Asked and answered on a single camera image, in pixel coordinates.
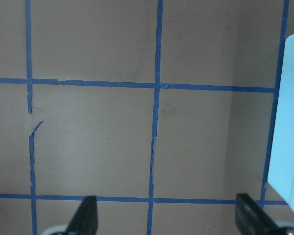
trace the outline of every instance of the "gray floor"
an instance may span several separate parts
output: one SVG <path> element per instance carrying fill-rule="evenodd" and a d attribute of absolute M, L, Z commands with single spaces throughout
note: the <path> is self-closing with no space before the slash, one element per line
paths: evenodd
<path fill-rule="evenodd" d="M 161 82 L 274 87 L 282 0 L 164 0 Z M 156 0 L 32 0 L 33 78 L 154 83 Z M 287 35 L 294 33 L 290 1 Z M 25 4 L 0 0 L 0 77 L 26 79 Z M 259 200 L 272 93 L 162 89 L 154 197 Z M 0 193 L 148 198 L 154 89 L 0 84 Z M 268 186 L 266 200 L 282 200 Z M 37 200 L 38 234 L 79 201 Z M 98 202 L 99 235 L 146 234 L 148 203 Z M 265 206 L 294 222 L 288 206 Z M 239 234 L 234 205 L 155 203 L 152 234 Z M 0 199 L 0 235 L 32 234 L 31 202 Z"/>

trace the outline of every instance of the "blurry black object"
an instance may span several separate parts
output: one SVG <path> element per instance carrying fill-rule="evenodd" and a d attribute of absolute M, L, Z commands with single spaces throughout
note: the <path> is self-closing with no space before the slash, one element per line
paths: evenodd
<path fill-rule="evenodd" d="M 64 233 L 52 235 L 95 235 L 98 228 L 97 198 L 84 197 Z"/>
<path fill-rule="evenodd" d="M 242 235 L 294 235 L 294 228 L 279 228 L 246 193 L 236 195 L 235 223 Z"/>

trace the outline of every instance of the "blue tape grid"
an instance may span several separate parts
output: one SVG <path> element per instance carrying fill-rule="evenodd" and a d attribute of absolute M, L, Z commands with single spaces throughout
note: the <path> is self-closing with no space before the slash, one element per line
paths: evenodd
<path fill-rule="evenodd" d="M 264 207 L 266 190 L 267 190 L 267 180 L 268 180 L 268 173 L 269 173 L 271 148 L 272 148 L 272 142 L 273 142 L 273 133 L 274 133 L 274 126 L 275 126 L 276 111 L 277 111 L 277 107 L 278 107 L 278 98 L 279 98 L 279 90 L 280 90 L 280 82 L 281 82 L 281 74 L 282 74 L 282 65 L 283 65 L 283 56 L 284 56 L 284 47 L 285 47 L 286 28 L 287 28 L 287 22 L 288 22 L 289 5 L 290 5 L 290 0 L 284 0 L 281 32 L 280 32 L 280 46 L 279 46 L 279 55 L 278 55 L 276 77 L 275 77 L 275 86 L 274 86 L 274 93 L 273 93 L 273 103 L 272 103 L 271 118 L 270 118 L 269 136 L 268 136 L 268 143 L 267 143 L 267 152 L 266 152 L 262 187 L 261 187 L 261 193 L 260 193 L 260 206 L 262 208 Z"/>
<path fill-rule="evenodd" d="M 266 161 L 263 172 L 263 181 L 261 188 L 260 200 L 257 201 L 262 207 L 264 205 L 287 205 L 284 201 L 266 201 L 266 187 L 268 170 L 270 163 L 270 154 L 272 147 L 273 131 L 277 110 L 277 101 L 279 96 L 279 86 L 282 72 L 282 62 L 284 54 L 285 35 L 287 27 L 289 0 L 284 0 L 283 17 L 280 33 L 279 56 L 276 70 L 276 81 L 274 88 L 266 87 L 240 87 L 240 86 L 218 86 L 218 85 L 195 85 L 195 84 L 169 84 L 160 83 L 160 65 L 161 65 L 161 38 L 162 38 L 162 12 L 163 0 L 158 0 L 157 8 L 157 29 L 156 29 L 156 58 L 155 58 L 155 83 L 131 83 L 131 82 L 108 82 L 108 81 L 83 81 L 83 80 L 66 80 L 59 81 L 56 79 L 33 79 L 32 77 L 32 60 L 31 60 L 31 1 L 25 0 L 25 34 L 26 34 L 26 72 L 27 78 L 4 78 L 0 77 L 0 83 L 9 84 L 27 84 L 27 104 L 28 113 L 32 111 L 33 84 L 49 84 L 49 85 L 69 85 L 69 86 L 97 86 L 97 87 L 124 87 L 124 88 L 145 88 L 154 89 L 154 107 L 153 107 L 153 123 L 150 153 L 150 175 L 149 175 L 149 197 L 97 197 L 98 201 L 107 202 L 137 202 L 149 203 L 147 216 L 147 235 L 151 234 L 152 228 L 152 212 L 154 203 L 190 203 L 190 204 L 223 204 L 234 205 L 235 200 L 215 200 L 215 199 L 176 199 L 176 198 L 154 198 L 153 190 L 153 163 L 154 163 L 154 146 L 157 137 L 159 99 L 161 89 L 183 89 L 183 90 L 202 90 L 202 91 L 225 91 L 225 92 L 256 92 L 256 93 L 272 93 L 274 100 L 272 104 L 269 138 L 266 152 Z M 30 151 L 30 180 L 32 182 L 31 194 L 0 194 L 0 198 L 10 199 L 30 199 L 32 206 L 32 225 L 33 234 L 37 235 L 37 215 L 36 200 L 75 200 L 81 201 L 83 196 L 65 196 L 65 195 L 36 195 L 35 187 L 35 159 L 34 159 L 34 133 L 41 125 L 40 122 L 32 135 L 29 137 Z"/>

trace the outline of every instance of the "vertical blue tape strip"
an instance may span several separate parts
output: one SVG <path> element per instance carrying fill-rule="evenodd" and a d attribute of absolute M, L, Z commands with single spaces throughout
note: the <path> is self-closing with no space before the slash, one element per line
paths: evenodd
<path fill-rule="evenodd" d="M 260 206 L 262 208 L 264 207 L 264 202 L 265 202 L 265 197 L 266 197 L 267 180 L 268 180 L 268 173 L 269 173 L 269 164 L 270 164 L 271 148 L 272 148 L 272 142 L 273 142 L 275 118 L 276 118 L 276 111 L 277 111 L 277 107 L 278 107 L 278 98 L 279 98 L 279 89 L 280 89 L 281 74 L 282 74 L 282 65 L 283 65 L 283 56 L 284 56 L 284 47 L 285 47 L 286 28 L 287 28 L 287 22 L 288 22 L 289 4 L 290 4 L 290 0 L 284 0 L 281 33 L 280 33 L 279 56 L 278 56 L 276 77 L 275 77 L 275 86 L 274 86 L 275 91 L 274 91 L 274 95 L 273 95 L 266 160 L 265 160 L 262 187 L 261 187 L 261 193 L 260 193 Z"/>
<path fill-rule="evenodd" d="M 31 64 L 31 6 L 30 0 L 25 0 L 25 33 L 26 33 L 26 73 L 27 73 L 27 108 L 32 111 L 33 74 Z"/>
<path fill-rule="evenodd" d="M 152 213 L 154 203 L 153 165 L 154 150 L 158 131 L 158 113 L 160 100 L 160 71 L 161 71 L 161 38 L 162 38 L 162 12 L 163 0 L 158 0 L 157 7 L 157 29 L 156 29 L 156 52 L 155 52 L 155 90 L 152 113 L 152 137 L 150 151 L 150 175 L 149 175 L 149 209 L 147 215 L 147 235 L 152 233 Z"/>
<path fill-rule="evenodd" d="M 36 178 L 35 178 L 35 150 L 34 150 L 34 134 L 38 127 L 43 123 L 39 122 L 32 134 L 28 137 L 29 139 L 29 165 L 30 165 L 30 195 L 31 195 L 31 221 L 33 235 L 37 235 L 37 207 L 36 207 Z"/>

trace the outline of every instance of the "light blue plastic bin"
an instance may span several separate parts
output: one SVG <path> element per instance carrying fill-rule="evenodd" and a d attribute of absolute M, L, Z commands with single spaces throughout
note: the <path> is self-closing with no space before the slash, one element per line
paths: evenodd
<path fill-rule="evenodd" d="M 294 211 L 294 34 L 285 44 L 268 182 Z"/>

